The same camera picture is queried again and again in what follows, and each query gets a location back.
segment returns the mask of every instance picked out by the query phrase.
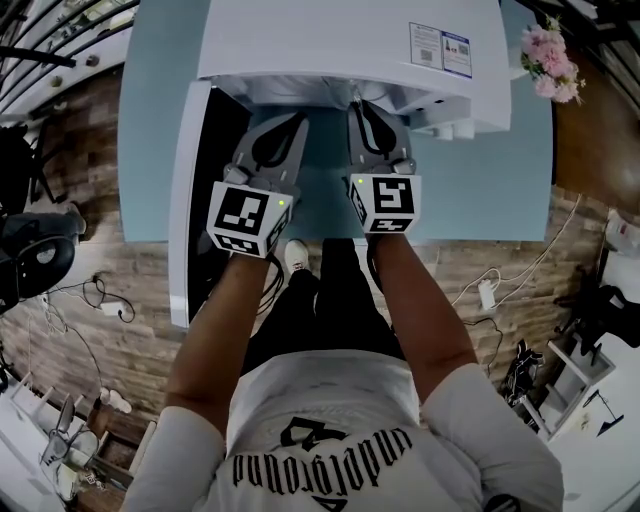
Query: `light blue surface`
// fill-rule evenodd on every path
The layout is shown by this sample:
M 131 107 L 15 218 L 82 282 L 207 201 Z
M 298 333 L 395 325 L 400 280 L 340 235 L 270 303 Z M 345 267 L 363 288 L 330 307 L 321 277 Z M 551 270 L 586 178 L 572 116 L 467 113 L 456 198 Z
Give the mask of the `light blue surface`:
M 173 162 L 187 89 L 197 76 L 209 0 L 143 0 L 129 43 L 118 119 L 125 239 L 169 238 Z
M 146 0 L 136 19 L 118 139 L 128 241 L 168 238 L 175 146 L 186 90 L 196 77 L 208 5 L 209 0 Z M 515 0 L 504 0 L 502 9 L 509 45 L 517 45 L 522 29 L 535 19 Z M 421 220 L 410 238 L 544 238 L 553 158 L 551 105 L 535 96 L 527 77 L 512 82 L 512 95 L 509 132 L 454 142 L 412 134 L 423 197 Z M 273 113 L 274 109 L 265 110 L 255 117 Z M 309 138 L 298 178 L 302 202 L 284 236 L 361 237 L 340 180 L 347 161 L 344 113 L 308 113 Z

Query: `electrical cord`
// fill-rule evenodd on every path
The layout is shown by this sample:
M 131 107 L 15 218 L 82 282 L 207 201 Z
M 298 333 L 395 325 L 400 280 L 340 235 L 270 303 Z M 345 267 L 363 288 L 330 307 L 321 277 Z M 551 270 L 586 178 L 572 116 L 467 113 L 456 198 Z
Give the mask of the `electrical cord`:
M 96 287 L 96 291 L 101 295 L 97 304 L 93 304 L 87 298 L 87 285 L 88 284 L 94 284 L 95 287 Z M 68 293 L 68 292 L 64 291 L 64 290 L 70 290 L 72 288 L 77 288 L 78 286 L 82 286 L 82 296 L 73 295 L 71 293 Z M 125 320 L 123 318 L 123 316 L 122 316 L 122 311 L 118 311 L 118 317 L 120 318 L 120 320 L 122 322 L 124 322 L 125 324 L 130 324 L 136 318 L 136 310 L 133 307 L 133 304 L 131 304 L 131 302 L 128 299 L 125 299 L 121 295 L 117 295 L 115 293 L 107 292 L 107 285 L 97 275 L 94 275 L 91 279 L 87 279 L 86 281 L 83 281 L 82 283 L 77 283 L 77 284 L 72 284 L 70 286 L 62 286 L 62 287 L 57 287 L 56 286 L 53 290 L 49 290 L 49 293 L 55 293 L 55 292 L 62 292 L 62 293 L 66 293 L 67 295 L 70 295 L 71 297 L 78 297 L 79 299 L 82 299 L 88 306 L 92 307 L 93 309 L 100 309 L 100 306 L 104 303 L 104 301 L 105 301 L 105 299 L 107 297 L 114 297 L 116 299 L 121 300 L 125 304 L 127 304 L 127 306 L 129 306 L 129 309 L 131 309 L 131 319 L 130 320 Z
M 371 274 L 371 277 L 373 278 L 373 281 L 376 283 L 376 286 L 378 287 L 380 292 L 384 293 L 382 291 L 382 283 L 380 282 L 380 276 L 378 276 L 378 271 L 376 270 L 376 265 L 375 265 L 375 262 L 373 260 L 373 256 L 375 254 L 376 247 L 378 245 L 378 242 L 380 242 L 381 238 L 382 238 L 382 235 L 380 235 L 380 234 L 373 234 L 373 235 L 371 235 L 369 237 L 369 245 L 367 247 L 367 266 L 369 267 L 369 273 Z M 490 268 L 482 276 L 480 276 L 479 279 L 482 279 L 485 275 L 487 275 L 491 271 L 496 271 L 498 273 L 498 276 L 500 275 L 500 271 L 498 269 Z M 453 304 L 455 304 L 459 300 L 459 298 L 462 296 L 462 294 L 472 284 L 473 283 L 470 283 L 469 285 L 467 285 L 467 288 L 465 288 L 465 290 L 463 290 L 463 292 L 458 296 L 458 299 L 456 299 L 453 302 Z M 481 320 L 478 320 L 477 322 L 463 322 L 463 323 L 465 325 L 469 325 L 471 327 L 474 327 L 474 326 L 476 326 L 478 324 L 481 324 L 482 322 L 491 322 L 493 324 L 493 327 L 496 330 L 496 332 L 498 332 L 500 334 L 500 340 L 498 341 L 498 345 L 496 346 L 495 353 L 493 354 L 493 357 L 491 358 L 491 361 L 489 361 L 489 363 L 487 364 L 487 375 L 491 376 L 491 365 L 496 360 L 496 357 L 498 357 L 498 351 L 500 350 L 500 346 L 502 345 L 502 340 L 504 339 L 504 333 L 498 328 L 498 324 L 491 317 L 483 318 Z
M 573 219 L 576 210 L 578 209 L 578 204 L 580 203 L 580 199 L 582 198 L 582 194 L 578 195 L 578 199 L 576 200 L 575 204 L 573 205 L 573 208 L 571 209 L 571 213 L 569 214 L 569 217 L 567 217 L 567 220 L 564 222 L 564 224 L 562 225 L 562 228 L 560 228 L 560 231 L 558 231 L 558 233 L 556 234 L 556 236 L 553 237 L 553 240 L 551 240 L 551 243 L 549 243 L 548 247 L 535 259 L 531 262 L 531 264 L 524 269 L 522 272 L 520 272 L 520 274 L 518 274 L 515 277 L 510 277 L 507 279 L 503 279 L 501 274 L 500 274 L 500 270 L 498 270 L 495 267 L 491 267 L 490 269 L 486 270 L 480 277 L 478 277 L 477 279 L 474 279 L 473 281 L 471 281 L 467 286 L 464 287 L 464 289 L 462 290 L 462 292 L 460 292 L 460 295 L 458 295 L 458 297 L 456 297 L 456 299 L 451 303 L 452 305 L 455 305 L 461 298 L 462 296 L 467 292 L 467 290 L 469 290 L 469 288 L 471 288 L 474 284 L 476 284 L 478 281 L 482 280 L 487 274 L 489 274 L 490 272 L 496 272 L 498 274 L 498 281 L 496 282 L 495 285 L 493 285 L 491 287 L 491 289 L 495 292 L 498 290 L 498 287 L 502 284 L 502 283 L 508 283 L 511 281 L 517 281 L 518 279 L 520 279 L 522 276 L 524 276 L 529 270 L 531 270 L 531 272 L 529 273 L 529 275 L 525 278 L 525 280 L 520 284 L 520 286 L 518 286 L 515 290 L 513 290 L 512 292 L 509 292 L 507 295 L 505 295 L 496 305 L 494 305 L 491 309 L 494 310 L 496 308 L 498 308 L 498 306 L 502 305 L 508 298 L 512 297 L 513 295 L 515 295 L 516 293 L 518 293 L 525 284 L 527 284 L 527 282 L 529 281 L 529 279 L 531 279 L 531 276 L 533 276 L 533 274 L 535 273 L 535 271 L 538 269 L 538 267 L 542 264 L 542 262 L 545 260 L 545 258 L 547 257 L 547 255 L 549 254 L 549 252 L 551 252 L 551 249 L 553 249 L 554 245 L 556 244 L 556 242 L 558 241 L 558 239 L 560 238 L 560 236 L 562 236 L 562 233 L 564 233 L 564 230 L 567 228 L 567 226 L 569 225 L 569 223 L 571 222 L 571 219 Z
M 498 344 L 496 345 L 496 349 L 495 349 L 495 352 L 493 353 L 493 357 L 491 358 L 491 361 L 489 361 L 487 363 L 487 375 L 491 376 L 491 365 L 493 364 L 493 362 L 498 357 L 498 351 L 500 350 L 500 345 L 502 345 L 502 340 L 504 339 L 504 333 L 498 328 L 498 324 L 491 317 L 483 318 L 481 320 L 478 320 L 477 322 L 463 322 L 463 323 L 464 323 L 464 325 L 469 325 L 471 327 L 475 327 L 476 325 L 481 324 L 482 322 L 491 322 L 493 324 L 493 328 L 496 330 L 496 332 L 500 333 L 500 340 L 498 341 Z
M 273 290 L 273 293 L 271 294 L 271 296 L 268 297 L 264 302 L 262 302 L 258 307 L 257 315 L 261 315 L 265 313 L 273 305 L 273 303 L 276 301 L 278 293 L 280 292 L 280 290 L 282 289 L 282 286 L 284 285 L 284 270 L 282 270 L 282 264 L 280 263 L 280 261 L 278 261 L 278 258 L 276 258 L 273 253 L 269 253 L 266 259 L 267 261 L 269 261 L 270 263 L 273 263 L 276 266 L 277 273 L 276 273 L 276 277 L 274 277 L 271 284 L 267 287 L 267 289 L 264 292 L 262 292 L 262 297 L 264 298 L 264 297 L 267 297 L 267 295 L 271 290 Z
M 382 235 L 379 234 L 369 236 L 369 243 L 367 246 L 367 267 L 369 267 L 369 273 L 371 274 L 373 282 L 376 283 L 378 290 L 380 290 L 381 293 L 384 293 L 382 291 L 382 283 L 380 282 L 380 276 L 378 275 L 376 264 L 373 261 L 373 256 L 376 253 L 376 248 L 378 247 L 378 242 L 380 242 L 381 238 Z
M 91 350 L 91 346 L 89 345 L 89 343 L 87 343 L 87 340 L 84 339 L 84 337 L 82 336 L 82 334 L 80 334 L 80 332 L 75 328 L 75 327 L 71 327 L 65 320 L 64 318 L 62 318 L 62 315 L 60 314 L 60 311 L 58 311 L 58 308 L 56 308 L 51 301 L 49 301 L 49 308 L 47 309 L 47 311 L 44 312 L 44 317 L 45 320 L 47 321 L 47 325 L 49 327 L 49 335 L 51 335 L 51 333 L 53 332 L 57 332 L 59 334 L 67 334 L 69 331 L 73 331 L 75 332 L 78 337 L 80 338 L 80 340 L 82 341 L 82 343 L 84 343 L 84 346 L 87 348 L 87 352 L 89 352 L 89 355 L 91 356 L 91 359 L 93 359 L 93 363 L 96 367 L 96 372 L 98 374 L 98 381 L 100 382 L 100 388 L 103 388 L 103 382 L 102 382 L 102 371 L 100 370 L 100 365 L 98 364 L 98 359 L 96 358 L 95 354 L 93 353 L 93 350 Z M 51 318 L 52 316 L 55 316 L 58 318 L 58 321 L 60 322 L 60 324 L 62 325 L 62 329 L 60 329 L 59 327 L 56 327 L 52 322 L 51 322 Z M 29 322 L 29 353 L 31 353 L 31 323 Z M 40 331 L 47 336 L 47 333 L 45 333 L 44 331 L 42 331 L 42 329 L 40 329 Z

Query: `graphic print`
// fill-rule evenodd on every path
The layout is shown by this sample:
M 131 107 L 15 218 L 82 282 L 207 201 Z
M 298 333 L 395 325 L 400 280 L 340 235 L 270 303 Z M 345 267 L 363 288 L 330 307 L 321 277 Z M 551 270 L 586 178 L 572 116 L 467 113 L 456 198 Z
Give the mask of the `graphic print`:
M 348 505 L 349 496 L 384 485 L 385 473 L 393 471 L 413 448 L 411 438 L 401 428 L 379 430 L 357 441 L 325 428 L 322 422 L 299 417 L 292 418 L 280 439 L 282 446 L 301 446 L 309 457 L 282 452 L 235 455 L 234 487 L 250 485 L 280 496 L 308 493 L 322 508 L 336 512 Z M 335 453 L 311 458 L 323 442 L 333 442 Z
M 225 192 L 215 227 L 258 235 L 269 196 L 251 190 L 228 188 Z
M 411 219 L 374 219 L 371 231 L 388 231 L 389 233 L 402 233 L 411 224 Z
M 258 244 L 250 240 L 241 240 L 226 235 L 216 235 L 220 246 L 229 251 L 244 252 L 246 254 L 260 255 Z

